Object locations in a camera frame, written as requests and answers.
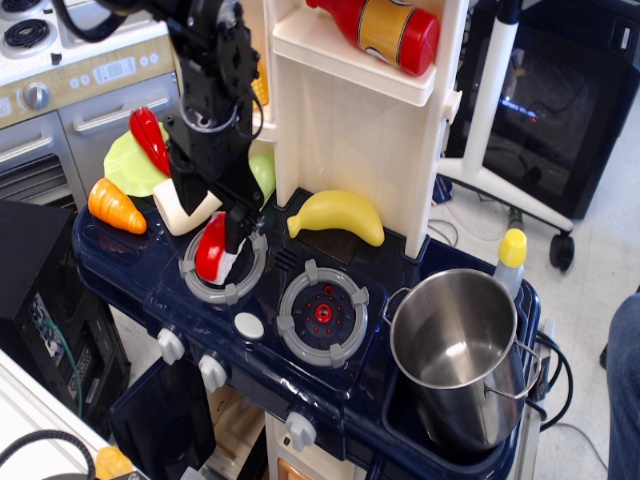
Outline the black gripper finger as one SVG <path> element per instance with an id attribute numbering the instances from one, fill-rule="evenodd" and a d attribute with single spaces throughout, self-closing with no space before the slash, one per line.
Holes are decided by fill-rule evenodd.
<path id="1" fill-rule="evenodd" d="M 206 182 L 195 173 L 174 173 L 172 181 L 182 209 L 193 214 L 209 193 Z"/>
<path id="2" fill-rule="evenodd" d="M 260 209 L 235 204 L 225 217 L 225 251 L 237 254 L 241 243 L 258 228 Z"/>

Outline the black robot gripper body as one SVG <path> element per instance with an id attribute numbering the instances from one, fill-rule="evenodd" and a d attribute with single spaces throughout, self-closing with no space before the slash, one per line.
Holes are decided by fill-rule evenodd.
<path id="1" fill-rule="evenodd" d="M 165 121 L 171 176 L 198 174 L 229 208 L 241 204 L 260 209 L 264 201 L 248 162 L 255 138 L 251 83 L 258 77 L 259 59 L 258 54 L 244 55 L 237 70 L 227 71 L 238 89 L 237 96 L 230 96 L 218 69 L 182 58 L 179 113 Z"/>

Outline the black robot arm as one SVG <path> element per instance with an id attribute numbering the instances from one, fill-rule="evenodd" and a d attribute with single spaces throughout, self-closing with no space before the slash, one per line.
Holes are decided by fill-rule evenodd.
<path id="1" fill-rule="evenodd" d="M 171 177 L 179 202 L 191 214 L 207 194 L 226 211 L 225 249 L 235 254 L 257 226 L 264 196 L 251 173 L 259 53 L 237 1 L 105 1 L 108 16 L 79 27 L 67 6 L 54 8 L 78 38 L 97 43 L 141 10 L 166 24 L 182 77 L 179 113 L 166 118 Z"/>

